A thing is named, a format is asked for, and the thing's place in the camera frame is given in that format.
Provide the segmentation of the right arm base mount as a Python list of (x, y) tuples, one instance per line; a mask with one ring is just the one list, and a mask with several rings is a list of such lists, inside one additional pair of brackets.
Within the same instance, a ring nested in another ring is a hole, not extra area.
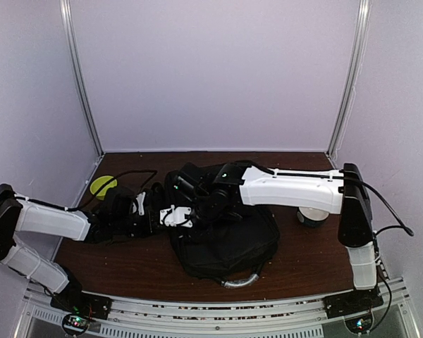
[(375, 290), (352, 290), (323, 298), (327, 318), (337, 318), (368, 311), (384, 304), (383, 297)]

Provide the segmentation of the black student backpack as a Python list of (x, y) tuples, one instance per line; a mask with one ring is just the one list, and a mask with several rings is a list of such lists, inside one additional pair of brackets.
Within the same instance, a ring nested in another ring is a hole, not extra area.
[(256, 167), (252, 161), (205, 167), (186, 163), (166, 174), (164, 206), (160, 210), (171, 205), (192, 208), (195, 196), (208, 196), (222, 189), (231, 195), (233, 210), (240, 214), (237, 221), (219, 219), (204, 229), (162, 225), (189, 276), (213, 280), (227, 289), (249, 287), (277, 252), (280, 232), (271, 210), (245, 205), (240, 194), (245, 171)]

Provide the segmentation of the aluminium frame post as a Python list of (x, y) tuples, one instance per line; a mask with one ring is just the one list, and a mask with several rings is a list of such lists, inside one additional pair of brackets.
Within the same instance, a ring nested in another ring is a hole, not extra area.
[(355, 34), (352, 44), (352, 52), (348, 66), (348, 73), (343, 88), (341, 102), (338, 109), (338, 115), (331, 135), (331, 140), (327, 149), (327, 156), (332, 162), (338, 158), (338, 150), (343, 141), (346, 126), (349, 121), (350, 113), (355, 98), (355, 86), (357, 78), (362, 69), (364, 51), (367, 43), (367, 32), (369, 29), (369, 17), (372, 8), (372, 1), (359, 1), (357, 20), (355, 25)]
[(80, 107), (82, 114), (85, 118), (87, 130), (90, 134), (94, 150), (98, 156), (104, 155), (104, 150), (102, 143), (99, 139), (99, 134), (97, 131), (97, 126), (95, 124), (94, 118), (92, 116), (92, 111), (90, 107), (90, 101), (87, 95), (87, 88), (85, 85), (84, 76), (82, 73), (82, 67), (80, 64), (80, 56), (78, 53), (78, 46), (75, 37), (75, 28), (73, 24), (73, 17), (71, 11), (71, 2), (69, 0), (60, 0), (60, 9), (61, 9), (61, 18), (63, 21), (63, 28), (66, 35), (66, 41), (68, 45), (68, 50), (70, 54), (70, 61), (73, 69), (73, 76), (75, 82), (75, 88), (78, 93), (78, 98), (80, 101)]

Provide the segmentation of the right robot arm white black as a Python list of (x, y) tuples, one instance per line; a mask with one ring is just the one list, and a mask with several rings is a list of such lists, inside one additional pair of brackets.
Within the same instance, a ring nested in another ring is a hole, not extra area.
[(171, 206), (161, 224), (171, 227), (208, 225), (235, 206), (287, 206), (298, 210), (300, 222), (321, 223), (339, 215), (338, 240), (347, 249), (352, 268), (349, 307), (363, 310), (374, 300), (377, 286), (376, 237), (372, 228), (369, 195), (374, 194), (409, 236), (414, 232), (389, 202), (366, 183), (354, 163), (325, 171), (266, 168), (252, 161), (235, 161), (217, 168), (185, 164), (173, 180), (173, 188), (192, 202)]

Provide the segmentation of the lime green bowl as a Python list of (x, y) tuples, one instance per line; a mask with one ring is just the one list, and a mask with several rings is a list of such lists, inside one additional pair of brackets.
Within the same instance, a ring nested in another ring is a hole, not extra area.
[(94, 198), (103, 201), (107, 191), (117, 185), (118, 180), (114, 176), (103, 175), (91, 183), (89, 190)]

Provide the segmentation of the right aluminium frame post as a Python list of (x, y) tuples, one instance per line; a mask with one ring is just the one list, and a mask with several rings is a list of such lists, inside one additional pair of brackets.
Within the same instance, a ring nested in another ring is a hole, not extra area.
[(338, 109), (338, 115), (331, 135), (331, 140), (327, 149), (327, 156), (332, 162), (338, 158), (338, 150), (343, 141), (346, 126), (349, 121), (350, 113), (355, 98), (355, 86), (357, 78), (362, 69), (364, 51), (367, 43), (367, 32), (369, 29), (369, 17), (372, 8), (372, 1), (359, 1), (357, 20), (355, 25), (355, 34), (352, 44), (352, 52), (348, 66), (348, 73), (343, 88), (341, 102)]

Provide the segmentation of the left aluminium frame post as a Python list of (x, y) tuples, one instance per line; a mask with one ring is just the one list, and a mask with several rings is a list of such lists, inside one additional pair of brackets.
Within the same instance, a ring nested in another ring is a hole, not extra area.
[(84, 76), (82, 73), (82, 67), (80, 64), (80, 56), (78, 53), (78, 46), (75, 37), (75, 28), (73, 24), (73, 17), (71, 11), (71, 2), (69, 0), (60, 0), (60, 9), (61, 9), (61, 18), (63, 21), (63, 28), (66, 35), (66, 41), (68, 45), (68, 50), (70, 54), (70, 61), (73, 69), (73, 76), (75, 82), (75, 88), (78, 93), (78, 98), (80, 101), (80, 107), (82, 114), (85, 118), (87, 130), (90, 134), (94, 150), (98, 156), (104, 155), (104, 150), (102, 143), (99, 139), (99, 134), (97, 131), (97, 126), (95, 124), (94, 118), (92, 116), (92, 111), (90, 107), (90, 101), (87, 95), (87, 88), (85, 85)]

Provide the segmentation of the white blue ceramic bowl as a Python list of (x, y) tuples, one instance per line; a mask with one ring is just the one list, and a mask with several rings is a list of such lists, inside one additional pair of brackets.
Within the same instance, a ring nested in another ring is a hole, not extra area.
[(329, 213), (313, 208), (297, 208), (297, 218), (305, 227), (318, 228), (327, 220)]

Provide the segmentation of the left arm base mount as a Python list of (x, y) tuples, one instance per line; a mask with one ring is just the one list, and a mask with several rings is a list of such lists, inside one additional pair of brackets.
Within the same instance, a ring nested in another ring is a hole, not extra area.
[(53, 308), (93, 320), (106, 320), (109, 316), (111, 305), (112, 300), (109, 297), (84, 292), (81, 293), (79, 299), (74, 301), (69, 301), (61, 295), (55, 295), (50, 301), (50, 306)]

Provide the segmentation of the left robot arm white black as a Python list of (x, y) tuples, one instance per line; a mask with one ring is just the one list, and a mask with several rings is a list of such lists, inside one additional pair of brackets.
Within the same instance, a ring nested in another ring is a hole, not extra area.
[(82, 285), (66, 267), (41, 256), (19, 238), (21, 232), (54, 235), (77, 242), (98, 244), (115, 236), (147, 237), (156, 229), (164, 204), (159, 183), (135, 193), (112, 186), (109, 178), (99, 187), (105, 197), (91, 211), (84, 206), (56, 206), (17, 194), (0, 184), (0, 264), (39, 283), (73, 313), (87, 307)]

